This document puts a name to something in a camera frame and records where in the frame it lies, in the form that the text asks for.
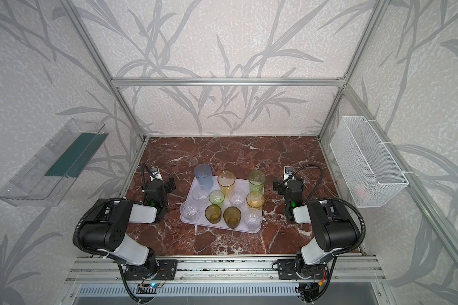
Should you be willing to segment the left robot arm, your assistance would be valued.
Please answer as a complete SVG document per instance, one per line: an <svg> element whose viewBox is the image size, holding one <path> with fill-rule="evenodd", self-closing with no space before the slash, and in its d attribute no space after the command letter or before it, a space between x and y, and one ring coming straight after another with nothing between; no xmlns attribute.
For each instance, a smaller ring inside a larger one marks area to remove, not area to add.
<svg viewBox="0 0 458 305"><path fill-rule="evenodd" d="M152 249L127 235L130 223L159 223L167 212L167 195L176 189L171 177L167 182L154 179L145 187L145 201L123 198L99 199L78 221L73 243L81 251L113 259L125 266L153 273L158 268Z"/></svg>

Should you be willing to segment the lavender plastic tray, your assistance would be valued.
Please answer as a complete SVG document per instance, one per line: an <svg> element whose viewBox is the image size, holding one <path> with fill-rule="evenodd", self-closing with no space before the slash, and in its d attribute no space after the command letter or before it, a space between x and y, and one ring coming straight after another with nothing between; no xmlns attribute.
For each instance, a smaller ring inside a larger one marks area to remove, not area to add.
<svg viewBox="0 0 458 305"><path fill-rule="evenodd" d="M194 187L196 186L199 186L199 183L197 181L197 179L194 177L192 179L192 185L190 186L190 190L189 190L189 193L188 193L188 196L187 196L187 200L186 201L193 201L193 202L196 202L193 198L192 198L192 190ZM249 182L247 180L244 180L244 179L236 179L235 180L235 189L241 189L243 190L247 195L250 191L249 189ZM231 204L229 202L228 199L225 199L223 205L221 206L221 209L222 209L222 216L221 216L221 219L220 219L220 222L217 223L217 224L211 224L205 217L204 215L204 212L205 212L205 209L210 206L210 202L209 202L209 198L206 199L206 201L204 202L197 202L200 204L201 206L201 216L200 218L198 219L198 221L196 222L188 222L187 220L185 220L184 218L182 218L180 216L180 220L181 222L184 222L185 224L190 224L190 225L194 225L194 226L205 226L205 227L213 227L213 228L219 228L219 229L223 229L223 230L231 230L231 231L238 231L238 232L242 232L242 233L250 233L250 234L256 234L258 233L259 231L256 231L256 232L250 232L248 231L245 223L244 223L244 216L246 214L246 212L251 208L248 206L248 204L246 203L243 207L240 207L240 211L241 211L241 220L240 220L240 224L237 228L235 229L230 229L226 224L225 224L225 221L224 221L224 218L223 218L223 213L225 211L226 208L229 208L231 207Z"/></svg>

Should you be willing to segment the small yellow cup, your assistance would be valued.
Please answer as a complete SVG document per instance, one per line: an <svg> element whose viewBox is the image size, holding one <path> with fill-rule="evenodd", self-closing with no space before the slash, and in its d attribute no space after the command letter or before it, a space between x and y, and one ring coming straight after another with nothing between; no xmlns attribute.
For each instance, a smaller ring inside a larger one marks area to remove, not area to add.
<svg viewBox="0 0 458 305"><path fill-rule="evenodd" d="M251 208L261 210L265 203L265 197L259 191L251 191L246 197L246 203Z"/></svg>

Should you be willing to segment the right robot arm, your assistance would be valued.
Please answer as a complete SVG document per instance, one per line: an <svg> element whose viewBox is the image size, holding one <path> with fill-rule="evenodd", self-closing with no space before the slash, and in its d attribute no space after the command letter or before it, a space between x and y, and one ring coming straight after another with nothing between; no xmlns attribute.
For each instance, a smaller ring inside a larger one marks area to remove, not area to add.
<svg viewBox="0 0 458 305"><path fill-rule="evenodd" d="M304 180L297 175L303 169L319 170L319 179L306 200ZM357 249L365 239L365 220L356 207L340 198L312 199L323 178L324 170L319 165L304 165L296 170L285 166L283 179L273 183L273 190L284 197L287 220L310 224L314 234L295 258L277 260L281 280L306 280L315 276L324 280L330 274L328 263Z"/></svg>

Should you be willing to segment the tall blue frosted cup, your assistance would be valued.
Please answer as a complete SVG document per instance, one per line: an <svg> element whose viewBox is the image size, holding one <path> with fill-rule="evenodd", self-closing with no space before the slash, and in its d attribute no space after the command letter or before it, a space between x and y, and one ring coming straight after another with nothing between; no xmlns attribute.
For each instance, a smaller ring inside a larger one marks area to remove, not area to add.
<svg viewBox="0 0 458 305"><path fill-rule="evenodd" d="M197 165L194 169L194 175L200 186L205 186L212 189L212 167L209 164Z"/></svg>

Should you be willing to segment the tall green plastic cup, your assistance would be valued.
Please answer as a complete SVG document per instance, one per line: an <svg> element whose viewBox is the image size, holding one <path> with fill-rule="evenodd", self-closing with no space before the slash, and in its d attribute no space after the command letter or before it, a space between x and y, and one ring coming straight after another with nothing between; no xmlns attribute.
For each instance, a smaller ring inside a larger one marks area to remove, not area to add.
<svg viewBox="0 0 458 305"><path fill-rule="evenodd" d="M251 192L257 191L264 193L264 187L266 183L266 175L258 169L252 170L248 174L249 189Z"/></svg>

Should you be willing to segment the small green cup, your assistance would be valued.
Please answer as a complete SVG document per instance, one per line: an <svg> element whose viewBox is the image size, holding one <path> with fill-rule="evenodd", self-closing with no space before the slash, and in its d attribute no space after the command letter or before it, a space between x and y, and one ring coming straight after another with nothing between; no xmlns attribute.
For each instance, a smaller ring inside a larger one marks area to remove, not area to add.
<svg viewBox="0 0 458 305"><path fill-rule="evenodd" d="M209 195L209 202L212 205L222 206L225 201L225 193L221 190L214 190Z"/></svg>

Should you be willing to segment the tall yellow plastic cup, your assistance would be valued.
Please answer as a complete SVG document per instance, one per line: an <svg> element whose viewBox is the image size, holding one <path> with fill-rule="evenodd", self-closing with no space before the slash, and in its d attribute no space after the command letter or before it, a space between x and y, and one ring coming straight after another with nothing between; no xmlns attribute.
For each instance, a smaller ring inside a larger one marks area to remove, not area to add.
<svg viewBox="0 0 458 305"><path fill-rule="evenodd" d="M229 171L222 171L218 176L218 184L226 197L229 197L230 193L235 189L235 180L235 174Z"/></svg>

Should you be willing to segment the small clear faceted glass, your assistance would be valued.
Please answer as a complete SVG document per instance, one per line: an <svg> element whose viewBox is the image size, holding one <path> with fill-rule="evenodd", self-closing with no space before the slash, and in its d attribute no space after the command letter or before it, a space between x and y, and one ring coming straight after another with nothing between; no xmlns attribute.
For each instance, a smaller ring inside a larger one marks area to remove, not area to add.
<svg viewBox="0 0 458 305"><path fill-rule="evenodd" d="M259 231L262 221L263 216L261 211L255 208L250 208L244 216L244 223L250 232Z"/></svg>

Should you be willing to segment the clear plastic wall bin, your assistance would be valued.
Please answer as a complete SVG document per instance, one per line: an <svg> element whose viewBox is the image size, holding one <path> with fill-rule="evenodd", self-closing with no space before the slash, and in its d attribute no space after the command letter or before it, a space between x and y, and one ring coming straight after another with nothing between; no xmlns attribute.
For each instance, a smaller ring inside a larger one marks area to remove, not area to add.
<svg viewBox="0 0 458 305"><path fill-rule="evenodd" d="M70 119L0 189L15 207L57 206L109 135L105 124Z"/></svg>

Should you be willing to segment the clear faceted cup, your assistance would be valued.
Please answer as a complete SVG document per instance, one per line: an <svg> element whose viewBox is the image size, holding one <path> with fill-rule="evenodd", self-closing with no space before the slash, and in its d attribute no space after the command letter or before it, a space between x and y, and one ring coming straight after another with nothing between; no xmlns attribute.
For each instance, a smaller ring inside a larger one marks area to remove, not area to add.
<svg viewBox="0 0 458 305"><path fill-rule="evenodd" d="M192 190L192 198L196 202L204 202L210 195L210 189L207 186L196 186Z"/></svg>

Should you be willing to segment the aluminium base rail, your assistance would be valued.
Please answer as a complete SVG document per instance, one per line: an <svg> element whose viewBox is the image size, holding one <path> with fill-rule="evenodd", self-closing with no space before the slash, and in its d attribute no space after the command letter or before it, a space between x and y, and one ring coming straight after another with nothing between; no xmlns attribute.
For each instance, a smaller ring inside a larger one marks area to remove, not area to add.
<svg viewBox="0 0 458 305"><path fill-rule="evenodd" d="M156 279L145 283L279 283L284 273L278 267L279 259L292 259L292 255L182 255L162 256L160 259L177 260L176 267L164 268ZM385 282L385 274L374 256L344 255L337 259L333 283ZM78 258L67 275L66 284L121 283L116 263L109 259Z"/></svg>

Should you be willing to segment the brown textured cup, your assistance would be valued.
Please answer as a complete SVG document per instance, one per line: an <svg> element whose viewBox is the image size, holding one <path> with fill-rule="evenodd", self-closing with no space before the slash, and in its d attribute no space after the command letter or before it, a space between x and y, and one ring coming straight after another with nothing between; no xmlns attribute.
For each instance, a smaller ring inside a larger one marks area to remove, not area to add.
<svg viewBox="0 0 458 305"><path fill-rule="evenodd" d="M205 209L204 215L211 224L220 222L222 209L219 205L210 205Z"/></svg>
<svg viewBox="0 0 458 305"><path fill-rule="evenodd" d="M235 229L239 226L240 220L241 220L241 211L237 207L229 207L226 208L224 213L223 213L223 218L225 221L225 224L230 228L230 229Z"/></svg>

